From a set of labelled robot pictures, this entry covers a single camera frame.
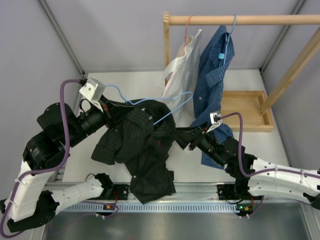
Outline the light blue wire hanger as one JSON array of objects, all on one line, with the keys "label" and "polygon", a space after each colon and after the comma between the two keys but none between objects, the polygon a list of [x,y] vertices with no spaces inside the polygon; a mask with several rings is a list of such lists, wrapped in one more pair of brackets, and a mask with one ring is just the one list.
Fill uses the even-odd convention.
[{"label": "light blue wire hanger", "polygon": [[[104,88],[112,87],[117,89],[118,95],[120,98],[124,101],[124,104],[126,106],[130,107],[164,107],[164,114],[158,118],[156,121],[153,122],[153,125],[156,126],[160,122],[162,122],[164,119],[168,118],[171,116],[173,113],[175,113],[177,110],[179,110],[182,106],[184,106],[186,103],[191,101],[193,98],[193,93],[191,91],[186,91],[183,93],[180,93],[176,97],[158,97],[158,98],[143,98],[143,99],[138,99],[137,101],[129,100],[127,99],[121,92],[121,89],[116,85],[116,84],[106,84]],[[183,97],[186,95],[189,95],[189,97],[184,100],[182,103],[179,103],[178,106],[174,107],[172,110],[168,108],[168,106],[163,102],[163,100],[168,100],[171,102],[178,102],[181,100]]]}]

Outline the black pinstripe shirt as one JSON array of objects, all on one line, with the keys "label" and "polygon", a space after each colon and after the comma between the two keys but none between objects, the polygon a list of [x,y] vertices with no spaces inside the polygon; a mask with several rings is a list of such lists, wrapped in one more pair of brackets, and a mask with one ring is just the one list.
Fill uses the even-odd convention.
[{"label": "black pinstripe shirt", "polygon": [[174,172],[166,161],[173,145],[176,123],[172,115],[156,126],[164,107],[138,106],[129,112],[116,130],[107,130],[97,143],[91,159],[107,165],[125,164],[132,176],[130,186],[138,193],[168,189]]}]

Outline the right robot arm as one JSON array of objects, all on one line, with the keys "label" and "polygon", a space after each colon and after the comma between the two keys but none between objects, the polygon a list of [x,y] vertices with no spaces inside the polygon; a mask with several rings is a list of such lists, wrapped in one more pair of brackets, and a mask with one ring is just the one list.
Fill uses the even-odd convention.
[{"label": "right robot arm", "polygon": [[219,144],[203,126],[179,127],[173,137],[181,149],[200,149],[235,179],[232,192],[243,199],[269,196],[292,199],[320,208],[319,170],[299,169],[262,160],[245,152],[232,137]]}]

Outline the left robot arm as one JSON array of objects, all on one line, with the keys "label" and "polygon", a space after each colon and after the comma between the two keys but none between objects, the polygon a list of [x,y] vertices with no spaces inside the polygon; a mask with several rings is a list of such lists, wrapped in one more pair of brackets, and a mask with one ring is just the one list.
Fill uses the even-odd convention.
[{"label": "left robot arm", "polygon": [[[70,144],[75,146],[106,126],[115,129],[132,105],[110,100],[101,101],[102,110],[91,106],[75,116],[66,104],[66,122]],[[128,186],[113,184],[105,173],[97,173],[88,181],[62,190],[44,190],[47,181],[63,163],[65,134],[59,103],[50,105],[37,118],[42,131],[27,143],[22,154],[20,175],[10,197],[0,202],[2,224],[7,224],[12,234],[46,225],[64,209],[87,200],[126,200]]]}]

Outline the blue checked shirt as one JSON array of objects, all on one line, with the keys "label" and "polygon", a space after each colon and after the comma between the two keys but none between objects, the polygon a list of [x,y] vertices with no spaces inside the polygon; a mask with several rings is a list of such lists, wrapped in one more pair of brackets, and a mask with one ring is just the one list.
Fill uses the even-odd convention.
[{"label": "blue checked shirt", "polygon": [[191,127],[209,124],[210,113],[221,110],[224,78],[234,56],[235,48],[231,34],[225,25],[221,25],[200,55],[193,93],[195,120]]}]

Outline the white shirt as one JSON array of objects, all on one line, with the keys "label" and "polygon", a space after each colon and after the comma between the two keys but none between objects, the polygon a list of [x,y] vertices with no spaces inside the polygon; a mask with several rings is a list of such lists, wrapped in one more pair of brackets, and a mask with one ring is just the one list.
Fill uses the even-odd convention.
[{"label": "white shirt", "polygon": [[162,90],[161,101],[173,111],[176,122],[186,114],[194,116],[193,93],[198,80],[202,34],[203,30],[199,29],[196,35],[186,37],[155,83]]}]

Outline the wooden clothes rack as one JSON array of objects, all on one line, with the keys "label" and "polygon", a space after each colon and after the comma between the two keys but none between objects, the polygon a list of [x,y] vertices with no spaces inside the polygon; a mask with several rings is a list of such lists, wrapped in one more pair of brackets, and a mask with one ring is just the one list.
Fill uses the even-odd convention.
[{"label": "wooden clothes rack", "polygon": [[[237,26],[319,25],[320,16],[318,14],[178,16],[164,12],[164,64],[167,66],[170,61],[170,26],[230,26],[232,24]],[[222,113],[240,112],[244,120],[245,132],[271,132],[274,129],[271,107],[319,49],[320,31],[316,30],[270,94],[266,94],[263,90],[225,91],[222,95]]]}]

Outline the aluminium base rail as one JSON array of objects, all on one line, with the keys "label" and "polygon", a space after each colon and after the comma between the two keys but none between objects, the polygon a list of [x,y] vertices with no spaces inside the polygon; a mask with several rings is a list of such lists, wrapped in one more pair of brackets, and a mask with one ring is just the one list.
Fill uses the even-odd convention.
[{"label": "aluminium base rail", "polygon": [[109,196],[73,203],[68,212],[98,213],[222,213],[250,215],[259,196],[234,191],[232,183],[177,183],[169,188],[137,192],[116,184]]}]

